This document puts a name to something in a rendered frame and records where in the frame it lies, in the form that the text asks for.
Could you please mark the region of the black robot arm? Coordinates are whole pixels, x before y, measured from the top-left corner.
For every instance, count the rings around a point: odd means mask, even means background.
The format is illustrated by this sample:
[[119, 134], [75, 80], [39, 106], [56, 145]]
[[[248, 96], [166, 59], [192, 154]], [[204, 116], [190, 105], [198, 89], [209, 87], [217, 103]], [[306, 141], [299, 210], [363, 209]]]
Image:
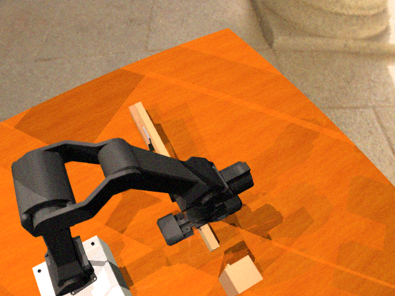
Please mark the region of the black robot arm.
[[[105, 177], [79, 203], [65, 167], [69, 162], [100, 165]], [[64, 140], [28, 151], [11, 166], [21, 226], [43, 238], [56, 296], [75, 295], [97, 280], [80, 236], [72, 237], [70, 227], [94, 218], [112, 196], [130, 189], [168, 193], [181, 212], [205, 216], [215, 204], [254, 186], [250, 170], [238, 161], [218, 171], [206, 158], [181, 161], [123, 138]]]

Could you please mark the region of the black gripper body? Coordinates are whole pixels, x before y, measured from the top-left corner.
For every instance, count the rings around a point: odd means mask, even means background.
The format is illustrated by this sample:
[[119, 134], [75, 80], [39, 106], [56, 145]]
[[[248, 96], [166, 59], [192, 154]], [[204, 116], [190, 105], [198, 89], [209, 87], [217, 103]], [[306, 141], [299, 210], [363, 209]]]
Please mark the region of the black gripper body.
[[[208, 215], [196, 216], [188, 210], [184, 213], [186, 218], [181, 217], [176, 220], [172, 213], [157, 219], [157, 225], [167, 243], [167, 245], [174, 245], [182, 241], [184, 235], [189, 233], [191, 227], [195, 226], [196, 229], [208, 224], [216, 219], [216, 214], [227, 210], [228, 215], [239, 211], [243, 203], [238, 195], [222, 202], [215, 204], [214, 209]], [[191, 223], [191, 224], [190, 224]]]

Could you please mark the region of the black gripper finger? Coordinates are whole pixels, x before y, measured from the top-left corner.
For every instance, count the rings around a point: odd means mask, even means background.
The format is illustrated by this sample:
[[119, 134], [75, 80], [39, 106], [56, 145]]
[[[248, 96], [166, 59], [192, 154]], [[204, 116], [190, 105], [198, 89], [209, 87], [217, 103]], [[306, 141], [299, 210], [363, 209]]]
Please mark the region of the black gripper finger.
[[[179, 220], [181, 217], [185, 218], [182, 212], [179, 212], [178, 214], [174, 215], [174, 217], [175, 217], [176, 220]], [[193, 234], [194, 234], [194, 233], [193, 233], [193, 230], [191, 229], [189, 233], [187, 233], [187, 234], [184, 235], [184, 237], [185, 237], [184, 240], [185, 240], [186, 238], [192, 236]]]
[[228, 217], [228, 213], [227, 213], [227, 210], [225, 209], [225, 211], [219, 213], [218, 215], [216, 214], [216, 219], [213, 220], [211, 223], [219, 222], [219, 221], [223, 220], [226, 217]]

